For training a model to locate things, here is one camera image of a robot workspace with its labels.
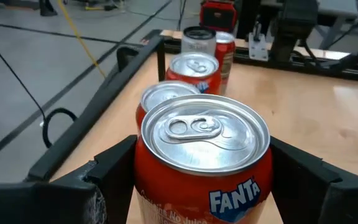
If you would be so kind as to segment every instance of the wooden table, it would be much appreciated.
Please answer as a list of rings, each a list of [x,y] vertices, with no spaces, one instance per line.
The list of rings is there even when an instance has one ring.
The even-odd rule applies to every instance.
[[[168,31],[164,34],[178,35]],[[315,50],[315,54],[338,57],[341,53]],[[166,56],[166,65],[171,57]],[[137,133],[135,110],[140,96],[157,82],[157,57],[153,54],[54,179]],[[255,109],[266,120],[272,136],[358,175],[358,82],[234,64],[226,96]],[[127,223],[141,223],[137,197],[132,197]],[[259,223],[282,223],[272,196]]]

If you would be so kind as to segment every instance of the can rim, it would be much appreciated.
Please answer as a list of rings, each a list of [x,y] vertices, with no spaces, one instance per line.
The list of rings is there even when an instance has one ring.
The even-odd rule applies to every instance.
[[[214,64],[214,69],[210,72],[210,73],[205,73],[205,74],[202,74],[202,73],[199,73],[200,75],[199,76],[192,76],[192,75],[187,75],[187,74],[183,74],[183,73],[180,73],[180,72],[177,72],[173,69],[173,64],[176,63],[178,60],[180,60],[181,58],[184,58],[188,55],[192,55],[192,54],[198,54],[200,56],[203,56],[205,58],[208,58],[208,60],[210,60],[213,64]],[[184,53],[180,53],[180,54],[177,54],[175,56],[173,56],[173,58],[171,59],[170,63],[169,63],[169,69],[179,75],[183,75],[183,76],[186,76],[186,77],[191,77],[191,78],[205,78],[205,77],[209,77],[211,75],[213,75],[216,71],[219,70],[219,62],[218,60],[216,59],[216,57],[213,57],[212,55],[210,54],[207,54],[207,53],[203,53],[203,52],[184,52]]]
[[[257,155],[257,157],[253,158],[251,161],[246,162],[245,164],[238,166],[238,167],[229,167],[228,169],[225,170],[220,170],[220,171],[215,171],[215,170],[191,170],[191,169],[186,169],[186,167],[183,166],[179,166],[176,163],[173,163],[172,161],[170,161],[169,159],[163,157],[162,155],[160,155],[159,153],[157,153],[156,149],[153,149],[152,145],[150,144],[151,142],[148,141],[148,139],[145,138],[146,136],[146,132],[148,131],[148,129],[146,128],[149,124],[150,124],[150,118],[153,118],[154,114],[158,114],[158,113],[162,113],[163,111],[166,110],[166,107],[168,106],[175,106],[175,105],[180,105],[180,101],[181,100],[188,100],[188,99],[194,99],[194,100],[220,100],[223,101],[225,103],[230,103],[236,107],[240,107],[240,108],[247,108],[247,110],[249,110],[250,112],[252,112],[253,115],[255,115],[257,117],[257,119],[260,121],[260,124],[263,125],[263,128],[265,128],[265,135],[264,137],[264,145],[261,146],[263,147],[260,150],[260,153]],[[261,117],[261,115],[259,115],[255,110],[253,110],[252,108],[250,108],[249,106],[224,97],[224,96],[217,96],[217,95],[209,95],[209,94],[197,94],[197,95],[187,95],[187,96],[179,96],[173,99],[169,99],[167,101],[164,101],[163,103],[155,106],[153,109],[151,109],[149,111],[149,113],[147,113],[142,121],[142,125],[140,127],[140,133],[141,133],[141,137],[143,139],[144,144],[147,147],[147,150],[149,150],[157,159],[159,159],[161,162],[163,162],[164,164],[166,164],[167,166],[171,167],[172,169],[178,170],[179,172],[184,172],[187,174],[191,174],[191,175],[199,175],[199,176],[227,176],[227,175],[233,175],[236,174],[238,172],[242,172],[243,170],[246,170],[250,167],[252,167],[254,164],[256,164],[258,161],[261,160],[261,158],[264,157],[264,155],[266,154],[269,145],[270,145],[270,133],[269,133],[269,129],[268,126],[265,122],[265,120]]]
[[[227,37],[227,39],[219,39],[218,36],[219,35],[223,35],[225,37]],[[231,42],[234,42],[236,38],[234,38],[234,36],[228,32],[222,32],[222,31],[218,31],[216,33],[216,43],[217,44],[230,44]]]
[[[149,86],[142,94],[142,98],[140,99],[140,105],[143,108],[143,110],[147,113],[147,108],[145,105],[145,100],[146,98],[158,87],[163,87],[163,86],[182,86],[187,88],[188,90],[190,90],[193,94],[200,94],[199,89],[197,89],[195,86],[193,86],[192,84],[183,82],[183,81],[178,81],[178,80],[170,80],[170,81],[163,81],[163,82],[159,82],[157,84],[151,85]]]
[[[192,37],[192,36],[189,36],[188,33],[191,32],[191,31],[194,31],[194,30],[205,30],[205,31],[208,31],[211,33],[211,37]],[[187,27],[183,30],[183,35],[185,37],[188,37],[188,38],[191,38],[191,39],[195,39],[195,40],[210,40],[214,37],[216,37],[216,31],[215,30],[212,30],[212,29],[209,29],[207,27],[200,27],[200,26],[192,26],[192,27]]]

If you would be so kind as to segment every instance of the concrete floor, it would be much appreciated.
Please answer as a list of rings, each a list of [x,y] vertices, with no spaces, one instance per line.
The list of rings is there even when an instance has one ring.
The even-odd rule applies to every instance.
[[[58,16],[40,17],[38,11],[0,9],[0,24],[73,34],[56,2],[52,1],[52,3],[59,13]],[[164,3],[165,1],[159,0],[130,0],[127,8],[131,12],[151,15]],[[179,3],[179,0],[174,0],[158,15],[162,19],[152,19],[130,37],[127,43],[138,44],[139,40],[152,29],[175,30],[179,18]],[[187,2],[182,28],[198,24],[198,16],[195,12],[198,12],[199,8],[198,1]],[[115,41],[120,41],[147,19],[147,16],[128,11],[85,12],[73,1],[67,9],[83,36]],[[322,37],[314,31],[308,42],[311,47],[316,48],[321,39]],[[90,40],[85,42],[96,58],[114,46],[114,44]],[[358,37],[346,37],[332,49],[355,52],[358,50]],[[41,105],[91,65],[81,45],[74,38],[6,27],[0,27],[0,52]],[[101,64],[101,68],[108,72],[115,63],[116,56],[113,53]],[[103,78],[98,71],[92,70],[48,111],[64,106],[77,115],[81,114],[102,81]],[[0,140],[36,111],[34,103],[0,59]],[[47,150],[42,142],[40,122],[41,117],[38,117],[2,149],[0,182],[21,181],[31,165]],[[69,125],[71,125],[69,118],[64,116],[54,118],[50,125],[51,140],[56,140]]]

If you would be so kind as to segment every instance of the aluminum can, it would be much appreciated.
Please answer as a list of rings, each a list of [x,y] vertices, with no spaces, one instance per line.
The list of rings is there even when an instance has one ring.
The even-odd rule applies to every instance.
[[[218,60],[205,53],[188,52],[174,56],[165,79],[190,83],[201,93],[220,94],[222,78]]]
[[[183,30],[181,52],[202,52],[215,54],[216,31],[206,27],[194,26]]]
[[[143,223],[256,223],[272,188],[269,144],[265,121],[223,96],[154,107],[135,150]]]
[[[138,130],[140,130],[144,116],[154,106],[177,96],[199,93],[200,91],[195,86],[181,81],[163,81],[148,87],[143,92],[136,109],[135,115]]]
[[[221,71],[221,94],[226,93],[227,82],[229,81],[230,69],[233,64],[233,56],[236,50],[234,36],[227,32],[216,33],[216,50],[215,57],[219,62],[219,70]]]

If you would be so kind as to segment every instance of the yellow cable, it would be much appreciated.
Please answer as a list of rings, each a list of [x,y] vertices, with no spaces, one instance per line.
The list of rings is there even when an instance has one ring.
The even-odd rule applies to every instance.
[[[89,6],[85,6],[85,10],[104,10],[104,8],[102,7],[89,7]]]
[[[91,55],[91,52],[88,50],[88,48],[86,47],[85,43],[82,41],[81,35],[80,35],[80,33],[78,32],[77,28],[75,27],[75,25],[74,25],[73,21],[71,20],[70,16],[68,15],[65,6],[64,6],[63,3],[62,3],[62,0],[57,0],[57,2],[58,2],[58,4],[59,4],[60,9],[63,11],[63,14],[65,15],[65,18],[66,18],[68,24],[70,25],[71,29],[74,31],[74,34],[75,34],[76,38],[78,39],[78,41],[80,41],[82,47],[84,48],[86,54],[87,54],[88,57],[92,60],[94,66],[95,66],[96,68],[98,68],[100,74],[101,74],[104,78],[106,78],[106,74],[104,74],[104,72],[100,69],[100,67],[99,67],[99,65],[98,65],[98,63],[97,63],[97,61],[93,58],[93,56]]]

